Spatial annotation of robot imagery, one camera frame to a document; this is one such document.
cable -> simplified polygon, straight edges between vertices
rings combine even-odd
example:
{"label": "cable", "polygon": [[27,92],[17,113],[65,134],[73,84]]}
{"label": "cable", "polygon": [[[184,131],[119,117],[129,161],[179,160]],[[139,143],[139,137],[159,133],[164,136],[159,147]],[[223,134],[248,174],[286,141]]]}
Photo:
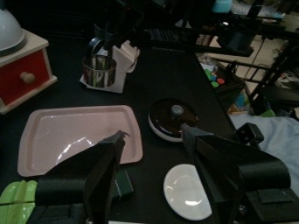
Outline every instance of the cable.
{"label": "cable", "polygon": [[[256,50],[256,56],[255,56],[255,58],[254,58],[251,64],[255,64],[255,61],[256,61],[256,58],[258,58],[258,54],[259,54],[260,49],[262,49],[262,46],[263,46],[263,44],[264,44],[264,42],[266,42],[266,38],[262,38],[262,40],[263,40],[263,41],[262,41],[262,44],[260,44],[260,46],[259,46],[259,48],[258,48],[258,50]],[[248,77],[248,71],[250,71],[250,69],[251,69],[251,67],[248,68],[247,73],[246,73],[243,79],[246,79],[246,78]]]}

green object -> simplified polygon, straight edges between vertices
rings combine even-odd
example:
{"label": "green object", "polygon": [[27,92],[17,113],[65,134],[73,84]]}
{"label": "green object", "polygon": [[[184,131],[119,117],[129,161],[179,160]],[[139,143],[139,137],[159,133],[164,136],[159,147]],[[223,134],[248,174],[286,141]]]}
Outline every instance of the green object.
{"label": "green object", "polygon": [[7,186],[0,197],[0,224],[24,224],[28,221],[35,207],[36,186],[33,180],[13,182]]}
{"label": "green object", "polygon": [[263,117],[272,117],[276,116],[276,113],[272,109],[268,109],[264,113],[260,114]]}
{"label": "green object", "polygon": [[220,84],[219,84],[216,81],[213,81],[213,82],[211,83],[211,85],[216,88]]}
{"label": "green object", "polygon": [[112,189],[112,200],[113,202],[120,202],[129,198],[133,193],[133,187],[131,185],[131,181],[127,175],[127,171],[119,171],[116,173],[116,184]]}
{"label": "green object", "polygon": [[204,69],[204,73],[207,74],[207,77],[208,77],[208,79],[209,79],[209,81],[211,81],[211,70]]}

red drawer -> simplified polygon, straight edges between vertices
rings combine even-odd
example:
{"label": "red drawer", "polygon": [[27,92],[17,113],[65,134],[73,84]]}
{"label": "red drawer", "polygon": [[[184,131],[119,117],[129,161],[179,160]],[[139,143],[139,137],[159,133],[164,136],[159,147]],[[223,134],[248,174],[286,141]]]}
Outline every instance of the red drawer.
{"label": "red drawer", "polygon": [[[31,84],[27,84],[20,78],[21,73],[33,75],[35,80]],[[43,50],[33,52],[28,56],[0,67],[0,98],[4,104],[7,105],[13,102],[48,81],[49,78]]]}

pink tray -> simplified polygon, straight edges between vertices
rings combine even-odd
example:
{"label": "pink tray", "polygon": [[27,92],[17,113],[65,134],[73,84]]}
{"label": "pink tray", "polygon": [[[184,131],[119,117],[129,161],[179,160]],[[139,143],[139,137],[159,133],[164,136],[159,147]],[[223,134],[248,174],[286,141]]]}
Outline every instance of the pink tray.
{"label": "pink tray", "polygon": [[32,112],[24,127],[17,171],[21,176],[43,175],[103,138],[123,130],[125,147],[120,164],[143,157],[140,129],[128,106],[41,109]]}

black table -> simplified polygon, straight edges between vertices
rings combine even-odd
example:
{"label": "black table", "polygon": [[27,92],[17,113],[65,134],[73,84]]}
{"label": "black table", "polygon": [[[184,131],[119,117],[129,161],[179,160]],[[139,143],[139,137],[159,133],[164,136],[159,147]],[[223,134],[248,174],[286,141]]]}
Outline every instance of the black table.
{"label": "black table", "polygon": [[[36,109],[127,105],[135,112],[144,156],[121,165],[135,194],[111,208],[112,221],[139,223],[193,223],[181,218],[164,199],[164,175],[179,164],[189,164],[181,143],[165,142],[151,130],[147,115],[155,101],[176,98],[189,104],[200,118],[200,128],[220,137],[234,137],[234,126],[220,106],[211,84],[192,53],[141,49],[135,71],[127,76],[123,94],[87,89],[80,84],[83,40],[47,38],[52,73],[59,80],[32,99],[0,116],[0,191],[23,178],[17,174],[19,143],[29,114]],[[199,223],[212,223],[212,217]]]}

